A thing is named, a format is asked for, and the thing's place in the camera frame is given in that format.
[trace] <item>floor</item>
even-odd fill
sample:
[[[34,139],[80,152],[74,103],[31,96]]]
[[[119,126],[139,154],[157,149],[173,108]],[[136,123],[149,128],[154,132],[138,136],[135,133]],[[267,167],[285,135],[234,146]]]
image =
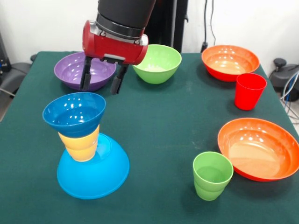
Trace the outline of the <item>floor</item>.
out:
[[[291,110],[288,109],[288,107],[285,107],[285,112],[289,115],[289,118],[291,122],[293,123],[297,133],[299,134],[299,100],[295,102],[291,102]]]
[[[13,99],[11,99],[9,96],[0,95],[0,122],[3,120],[4,115],[12,101]]]

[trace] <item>light blue bowl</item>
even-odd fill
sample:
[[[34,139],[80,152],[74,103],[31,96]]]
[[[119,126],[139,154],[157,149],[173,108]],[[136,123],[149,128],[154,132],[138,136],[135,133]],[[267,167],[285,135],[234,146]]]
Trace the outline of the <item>light blue bowl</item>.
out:
[[[105,107],[105,99],[98,94],[71,93],[49,103],[43,111],[43,119],[62,135],[80,138],[97,128]]]
[[[89,161],[75,161],[64,151],[57,168],[57,179],[67,194],[80,199],[96,199],[116,191],[125,182],[129,167],[128,156],[122,147],[100,134],[96,154]]]

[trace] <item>green cup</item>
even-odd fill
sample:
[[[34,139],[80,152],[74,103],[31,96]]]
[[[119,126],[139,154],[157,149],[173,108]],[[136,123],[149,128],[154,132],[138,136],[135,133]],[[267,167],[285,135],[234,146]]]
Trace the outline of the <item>green cup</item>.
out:
[[[232,163],[222,154],[204,152],[193,161],[194,186],[197,195],[206,201],[215,200],[234,173]]]

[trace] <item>dark green table cover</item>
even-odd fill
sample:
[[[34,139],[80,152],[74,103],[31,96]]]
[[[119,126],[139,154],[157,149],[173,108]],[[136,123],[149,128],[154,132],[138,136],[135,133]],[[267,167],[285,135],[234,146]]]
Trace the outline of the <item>dark green table cover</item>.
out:
[[[240,117],[270,120],[298,136],[270,82],[256,109],[234,106],[235,84],[207,74],[199,54],[183,54],[175,75],[161,85],[129,68],[121,92],[97,91],[107,101],[101,132],[117,140],[130,173],[114,193],[79,200],[64,193],[56,169],[64,146],[42,119],[52,100],[74,92],[54,75],[71,52],[41,52],[0,124],[1,224],[267,224],[299,223],[299,175],[253,182],[237,173],[215,201],[197,197],[192,161],[218,151],[217,134]],[[262,68],[257,71],[264,75]]]

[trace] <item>yellow cup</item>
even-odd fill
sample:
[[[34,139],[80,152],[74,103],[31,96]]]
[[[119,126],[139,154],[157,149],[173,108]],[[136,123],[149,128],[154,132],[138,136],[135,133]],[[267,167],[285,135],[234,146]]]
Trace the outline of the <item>yellow cup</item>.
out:
[[[71,157],[79,162],[85,162],[93,158],[98,146],[100,126],[93,133],[81,138],[69,138],[58,132],[61,141]]]

